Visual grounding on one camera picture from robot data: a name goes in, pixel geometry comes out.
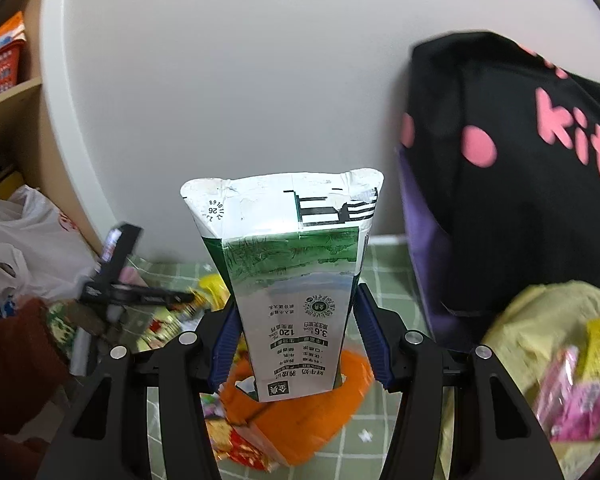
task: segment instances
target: orange bag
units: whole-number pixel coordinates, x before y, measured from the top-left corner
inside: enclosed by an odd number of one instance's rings
[[[285,465],[309,460],[356,413],[374,380],[369,361],[343,350],[340,357],[342,386],[323,394],[299,399],[257,402],[235,387],[253,375],[248,359],[232,369],[220,399],[226,418],[237,433]]]
[[[24,14],[19,10],[0,26],[0,37],[10,34],[13,40],[24,39]]]

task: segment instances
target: white milk carton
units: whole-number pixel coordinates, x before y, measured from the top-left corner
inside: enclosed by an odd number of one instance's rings
[[[180,190],[229,290],[256,398],[340,384],[340,351],[382,173],[199,178]]]

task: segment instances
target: blue gripper pad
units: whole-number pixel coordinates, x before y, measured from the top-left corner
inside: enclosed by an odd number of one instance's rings
[[[356,318],[366,355],[371,363],[376,381],[388,390],[394,382],[391,370],[391,349],[382,331],[376,313],[376,301],[365,283],[358,285],[353,303],[353,315]]]
[[[220,329],[216,343],[212,350],[212,367],[209,373],[209,383],[213,391],[218,391],[220,384],[229,376],[229,370],[234,362],[235,349],[242,333],[242,323],[238,314],[238,307],[228,304],[225,308],[229,313]]]

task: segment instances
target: orange basket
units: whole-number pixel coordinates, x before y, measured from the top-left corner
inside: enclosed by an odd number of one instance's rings
[[[0,49],[0,94],[18,83],[18,62],[25,40],[15,40]]]

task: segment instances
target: pink snack package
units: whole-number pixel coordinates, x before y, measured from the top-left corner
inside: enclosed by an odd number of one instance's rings
[[[551,430],[551,440],[593,440],[600,436],[600,383],[579,383],[561,417]]]
[[[563,414],[571,395],[579,352],[577,346],[558,350],[542,378],[534,413],[547,436],[551,436],[552,428]]]
[[[578,380],[552,427],[552,440],[600,437],[600,318],[587,322],[587,335],[587,347],[578,362]]]

